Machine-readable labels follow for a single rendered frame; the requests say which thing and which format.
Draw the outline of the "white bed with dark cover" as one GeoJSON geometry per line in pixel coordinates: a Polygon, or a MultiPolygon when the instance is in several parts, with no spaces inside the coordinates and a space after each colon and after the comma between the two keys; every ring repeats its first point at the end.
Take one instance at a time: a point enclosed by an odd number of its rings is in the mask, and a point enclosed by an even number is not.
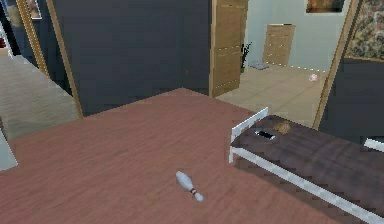
{"type": "Polygon", "coordinates": [[[264,108],[233,127],[229,159],[239,156],[367,224],[384,224],[384,142],[360,145],[292,121],[281,135],[273,127],[283,121],[264,108]]]}

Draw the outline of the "white bowling pin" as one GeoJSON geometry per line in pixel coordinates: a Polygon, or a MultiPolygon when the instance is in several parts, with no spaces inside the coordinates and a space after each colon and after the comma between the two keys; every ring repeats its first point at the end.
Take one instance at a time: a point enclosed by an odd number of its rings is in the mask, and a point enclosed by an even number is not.
{"type": "Polygon", "coordinates": [[[190,192],[197,202],[203,202],[204,197],[194,188],[191,178],[181,171],[176,172],[178,184],[186,191],[190,192]]]}

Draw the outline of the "light wooden room door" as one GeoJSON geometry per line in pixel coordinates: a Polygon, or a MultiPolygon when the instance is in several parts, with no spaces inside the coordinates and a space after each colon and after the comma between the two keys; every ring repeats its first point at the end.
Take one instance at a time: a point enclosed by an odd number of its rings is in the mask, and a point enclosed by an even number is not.
{"type": "Polygon", "coordinates": [[[248,0],[212,0],[209,96],[239,87],[248,0]]]}

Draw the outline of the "black phone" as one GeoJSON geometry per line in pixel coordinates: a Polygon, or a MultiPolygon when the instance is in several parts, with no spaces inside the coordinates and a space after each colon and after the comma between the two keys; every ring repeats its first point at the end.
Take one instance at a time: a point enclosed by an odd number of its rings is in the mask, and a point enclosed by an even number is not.
{"type": "Polygon", "coordinates": [[[266,138],[268,140],[273,140],[275,138],[274,135],[272,135],[270,133],[267,133],[265,131],[255,131],[255,134],[258,135],[258,136],[261,136],[263,138],[266,138]]]}

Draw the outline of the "dark house plant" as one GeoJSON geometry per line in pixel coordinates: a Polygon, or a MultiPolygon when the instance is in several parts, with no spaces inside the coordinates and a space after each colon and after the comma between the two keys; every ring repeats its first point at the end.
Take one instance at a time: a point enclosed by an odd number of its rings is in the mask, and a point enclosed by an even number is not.
{"type": "Polygon", "coordinates": [[[241,72],[244,72],[244,70],[245,70],[245,62],[246,62],[247,55],[250,52],[250,46],[251,46],[250,43],[242,45],[242,48],[241,48],[241,52],[242,52],[241,72]]]}

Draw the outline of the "brown square pad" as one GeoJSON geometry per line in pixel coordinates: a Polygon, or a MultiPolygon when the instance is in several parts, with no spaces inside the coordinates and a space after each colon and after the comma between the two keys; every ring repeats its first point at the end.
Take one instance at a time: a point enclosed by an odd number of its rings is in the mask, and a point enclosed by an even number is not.
{"type": "Polygon", "coordinates": [[[276,124],[273,129],[277,131],[281,135],[286,135],[291,130],[291,125],[289,121],[283,121],[278,124],[276,124]]]}

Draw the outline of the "light wooden chest of drawers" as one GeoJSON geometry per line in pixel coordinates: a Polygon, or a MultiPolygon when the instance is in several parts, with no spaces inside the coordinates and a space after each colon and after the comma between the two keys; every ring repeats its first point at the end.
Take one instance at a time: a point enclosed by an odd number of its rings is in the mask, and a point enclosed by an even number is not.
{"type": "Polygon", "coordinates": [[[296,26],[293,24],[269,24],[266,30],[264,63],[286,66],[289,61],[296,26]]]}

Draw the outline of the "small framed picture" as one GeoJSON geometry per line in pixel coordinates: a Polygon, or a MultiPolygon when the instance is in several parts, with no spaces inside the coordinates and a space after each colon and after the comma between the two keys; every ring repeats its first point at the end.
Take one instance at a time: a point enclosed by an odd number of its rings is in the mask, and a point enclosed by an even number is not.
{"type": "Polygon", "coordinates": [[[32,19],[41,19],[41,12],[37,0],[26,0],[32,19]]]}

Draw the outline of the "pale grey furniture corner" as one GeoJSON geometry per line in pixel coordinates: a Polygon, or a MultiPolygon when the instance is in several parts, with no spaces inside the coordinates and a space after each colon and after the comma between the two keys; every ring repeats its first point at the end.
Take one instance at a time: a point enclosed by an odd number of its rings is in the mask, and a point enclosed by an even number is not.
{"type": "Polygon", "coordinates": [[[0,130],[0,171],[16,167],[18,162],[10,149],[8,142],[0,130]]]}

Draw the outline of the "mottled brown framed picture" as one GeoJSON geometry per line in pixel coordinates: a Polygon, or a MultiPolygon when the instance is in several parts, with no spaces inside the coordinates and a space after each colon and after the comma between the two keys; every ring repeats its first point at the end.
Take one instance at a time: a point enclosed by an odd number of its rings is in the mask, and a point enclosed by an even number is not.
{"type": "Polygon", "coordinates": [[[384,62],[384,0],[363,0],[346,58],[384,62]]]}

